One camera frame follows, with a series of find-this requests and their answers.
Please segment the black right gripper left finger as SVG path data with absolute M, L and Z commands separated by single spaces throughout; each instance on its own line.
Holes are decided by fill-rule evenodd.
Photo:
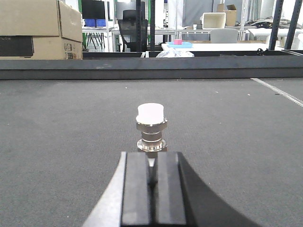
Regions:
M 84 227 L 147 227 L 152 223 L 149 163 L 140 152 L 122 152 L 115 173 Z

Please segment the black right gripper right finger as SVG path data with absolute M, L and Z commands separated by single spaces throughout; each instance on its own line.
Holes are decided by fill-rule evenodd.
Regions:
M 155 169 L 154 226 L 258 226 L 211 190 L 180 152 L 159 152 Z

